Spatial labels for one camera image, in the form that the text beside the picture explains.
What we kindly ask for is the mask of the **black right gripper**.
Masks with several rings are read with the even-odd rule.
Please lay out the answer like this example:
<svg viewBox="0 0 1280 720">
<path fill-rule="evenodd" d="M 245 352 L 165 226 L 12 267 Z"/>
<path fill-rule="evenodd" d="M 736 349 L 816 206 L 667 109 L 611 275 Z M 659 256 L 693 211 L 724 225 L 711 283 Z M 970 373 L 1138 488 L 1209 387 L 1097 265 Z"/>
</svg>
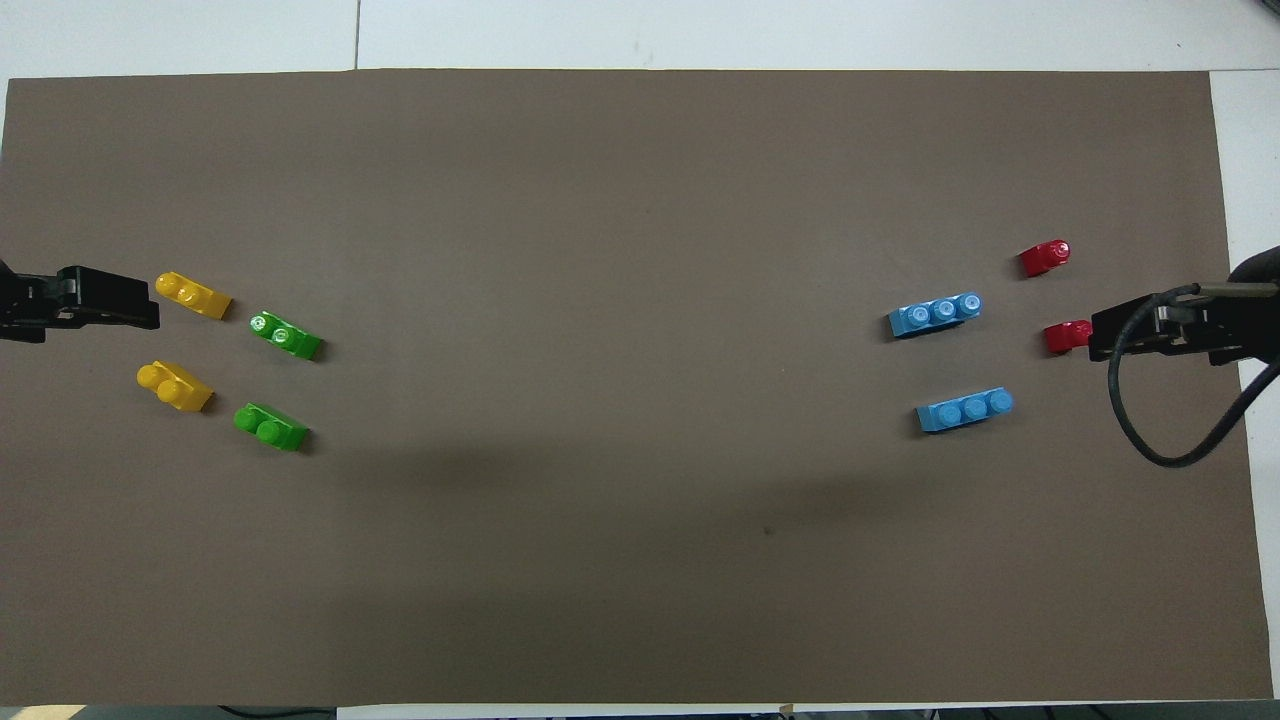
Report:
<svg viewBox="0 0 1280 720">
<path fill-rule="evenodd" d="M 1262 363 L 1277 360 L 1279 347 L 1279 249 L 1272 247 L 1244 260 L 1222 282 L 1198 283 L 1181 291 L 1174 307 L 1187 313 L 1189 322 L 1178 325 L 1175 345 L 1166 355 L 1204 354 L 1212 366 L 1224 366 L 1245 359 Z M 1158 347 L 1161 320 L 1156 310 L 1142 314 L 1135 328 L 1121 337 L 1129 320 L 1148 299 L 1126 302 L 1093 313 L 1088 341 L 1089 360 L 1105 363 L 1117 350 L 1123 354 L 1149 352 Z"/>
</svg>

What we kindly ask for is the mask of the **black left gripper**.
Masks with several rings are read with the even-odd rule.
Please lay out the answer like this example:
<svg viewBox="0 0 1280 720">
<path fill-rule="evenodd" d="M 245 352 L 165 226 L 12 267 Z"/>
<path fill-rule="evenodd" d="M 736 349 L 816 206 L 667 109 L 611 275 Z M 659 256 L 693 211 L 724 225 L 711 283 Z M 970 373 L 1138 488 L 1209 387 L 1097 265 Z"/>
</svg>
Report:
<svg viewBox="0 0 1280 720">
<path fill-rule="evenodd" d="M 145 281 L 76 265 L 54 275 L 23 274 L 1 263 L 1 325 L 3 340 L 42 343 L 42 327 L 159 329 L 160 313 Z"/>
</svg>

